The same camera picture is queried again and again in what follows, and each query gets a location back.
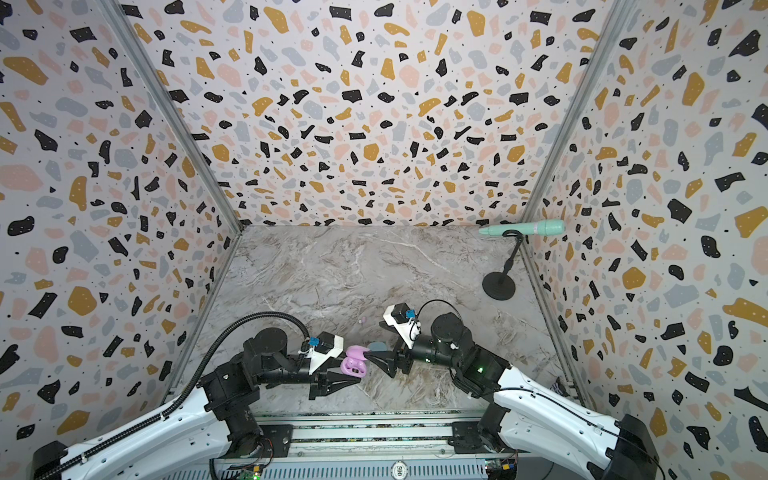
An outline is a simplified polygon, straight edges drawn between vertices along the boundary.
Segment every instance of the black speckle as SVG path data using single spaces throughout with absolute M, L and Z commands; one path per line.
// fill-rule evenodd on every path
M 70 30 L 69 34 L 72 35 L 72 38 L 77 40 L 78 43 L 96 39 L 94 32 L 91 31 L 91 27 L 76 28 L 75 30 Z
M 709 235 L 701 236 L 701 250 L 708 257 L 720 258 L 720 252 L 717 250 L 717 240 Z
M 752 30 L 741 42 L 739 42 L 728 56 L 733 57 L 734 55 L 741 55 L 742 57 L 749 57 L 760 50 L 757 46 L 758 40 L 760 40 L 760 33 L 757 30 Z

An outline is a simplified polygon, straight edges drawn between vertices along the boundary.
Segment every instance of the metal base plate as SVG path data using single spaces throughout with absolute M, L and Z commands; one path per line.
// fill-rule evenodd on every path
M 482 289 L 494 300 L 509 300 L 515 295 L 515 282 L 501 272 L 491 272 L 482 279 Z

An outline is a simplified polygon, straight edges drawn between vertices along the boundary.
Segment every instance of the pink object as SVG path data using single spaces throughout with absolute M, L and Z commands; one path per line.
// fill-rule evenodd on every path
M 356 376 L 362 378 L 366 376 L 368 369 L 366 368 L 366 356 L 365 352 L 369 352 L 364 346 L 352 345 L 346 350 L 346 358 L 341 362 L 341 372 L 344 375 Z

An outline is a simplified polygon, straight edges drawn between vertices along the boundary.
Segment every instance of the terrazzo wall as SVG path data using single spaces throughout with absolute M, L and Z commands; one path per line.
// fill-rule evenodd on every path
M 567 223 L 537 274 L 667 478 L 768 478 L 768 2 L 639 6 L 536 206 Z
M 237 215 L 269 225 L 519 219 L 612 5 L 129 3 Z
M 235 234 L 93 3 L 0 25 L 0 478 L 27 478 L 159 404 Z

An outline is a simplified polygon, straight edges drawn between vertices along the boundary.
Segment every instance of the gray marble surface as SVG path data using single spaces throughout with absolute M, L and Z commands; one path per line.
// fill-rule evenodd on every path
M 512 246 L 501 237 L 481 238 L 474 227 L 248 227 L 181 384 L 219 333 L 249 313 L 279 310 L 302 320 L 315 336 L 326 330 L 343 336 L 345 346 L 378 340 L 391 348 L 395 334 L 378 325 L 384 309 L 401 302 L 418 309 L 439 298 L 456 305 L 476 343 L 549 386 L 562 370 L 522 259 L 510 272 L 517 285 L 512 299 L 492 300 L 482 291 L 482 277 L 502 268 Z M 428 333 L 432 319 L 449 308 L 441 303 L 425 307 L 422 330 Z M 224 341 L 206 372 L 242 351 L 243 341 L 266 326 L 283 327 L 289 350 L 299 349 L 301 337 L 294 326 L 255 320 Z M 421 362 L 409 376 L 398 373 L 394 379 L 369 364 L 368 375 L 356 386 L 313 401 L 308 391 L 308 386 L 262 389 L 252 409 L 391 412 L 487 405 L 455 388 L 447 370 Z

